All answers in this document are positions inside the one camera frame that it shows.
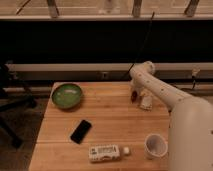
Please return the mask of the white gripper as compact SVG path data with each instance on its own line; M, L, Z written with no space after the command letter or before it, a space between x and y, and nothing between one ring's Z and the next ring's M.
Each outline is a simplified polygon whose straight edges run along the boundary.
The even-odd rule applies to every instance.
M143 110L151 111L153 98L150 92L148 92L142 85L137 83L134 80L130 81L131 86L131 93L132 91L137 91L138 97L137 99L140 100L139 107Z

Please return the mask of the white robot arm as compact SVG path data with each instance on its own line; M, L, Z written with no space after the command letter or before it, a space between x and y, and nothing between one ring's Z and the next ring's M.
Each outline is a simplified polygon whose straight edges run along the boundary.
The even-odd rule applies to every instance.
M130 70L134 89L156 95L170 111L168 171L213 171L213 105L154 77L151 61Z

